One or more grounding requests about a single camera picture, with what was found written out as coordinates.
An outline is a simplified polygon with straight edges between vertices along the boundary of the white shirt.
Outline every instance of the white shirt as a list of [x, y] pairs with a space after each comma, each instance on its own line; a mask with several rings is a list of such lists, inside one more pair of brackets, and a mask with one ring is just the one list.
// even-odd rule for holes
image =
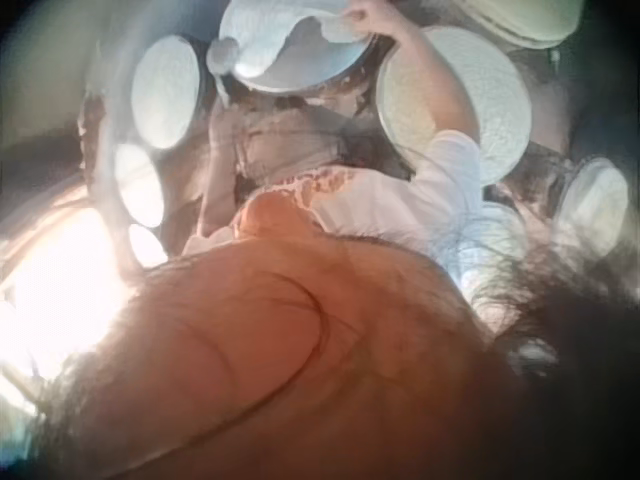
[[[480, 213], [480, 159], [480, 148], [471, 138], [447, 130], [431, 141], [410, 182], [374, 170], [320, 167], [262, 188], [247, 204], [265, 192], [282, 192], [327, 233], [382, 237], [429, 255], [450, 270], [451, 236]], [[201, 253], [234, 238], [232, 223], [207, 239], [192, 237], [185, 253]]]

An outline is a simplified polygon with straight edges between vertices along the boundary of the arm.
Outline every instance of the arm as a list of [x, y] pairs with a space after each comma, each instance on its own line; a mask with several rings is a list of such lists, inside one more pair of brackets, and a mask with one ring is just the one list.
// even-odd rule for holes
[[242, 112], [236, 107], [223, 111], [216, 103], [209, 126], [211, 158], [205, 187], [198, 235], [209, 237], [229, 225], [236, 213], [236, 126]]
[[346, 14], [357, 30], [396, 40], [415, 65], [424, 71], [425, 77], [429, 77], [424, 88], [439, 131], [457, 130], [479, 142], [478, 120], [467, 91], [420, 27], [386, 0], [352, 0]]

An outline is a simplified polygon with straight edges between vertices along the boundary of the hand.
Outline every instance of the hand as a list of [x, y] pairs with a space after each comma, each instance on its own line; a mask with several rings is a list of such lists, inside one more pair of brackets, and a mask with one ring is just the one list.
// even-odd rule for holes
[[221, 100], [217, 99], [209, 121], [209, 142], [211, 147], [222, 148], [232, 144], [242, 131], [247, 114], [247, 109], [237, 104], [225, 109]]
[[351, 0], [344, 15], [361, 33], [397, 37], [407, 27], [413, 27], [413, 23], [387, 0]]

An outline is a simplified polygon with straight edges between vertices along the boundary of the white sleeve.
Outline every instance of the white sleeve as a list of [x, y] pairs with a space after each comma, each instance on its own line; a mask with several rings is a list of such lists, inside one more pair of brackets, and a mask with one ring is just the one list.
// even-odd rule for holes
[[414, 193], [451, 215], [475, 214], [482, 203], [480, 147], [455, 130], [438, 132], [411, 185]]
[[233, 228], [222, 227], [216, 230], [209, 238], [194, 235], [189, 238], [182, 251], [182, 255], [197, 255], [211, 250], [213, 247], [231, 243], [233, 241]]

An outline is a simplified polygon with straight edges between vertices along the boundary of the bright light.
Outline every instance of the bright light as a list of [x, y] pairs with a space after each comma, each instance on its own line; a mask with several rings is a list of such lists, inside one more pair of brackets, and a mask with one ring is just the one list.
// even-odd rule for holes
[[140, 225], [129, 227], [129, 239], [133, 253], [144, 268], [153, 268], [168, 260], [160, 240]]
[[119, 145], [115, 156], [116, 181], [129, 214], [155, 228], [164, 218], [162, 184], [149, 155], [137, 145]]
[[128, 296], [109, 233], [93, 209], [47, 235], [18, 267], [20, 336], [40, 374], [55, 378], [72, 353], [99, 342]]

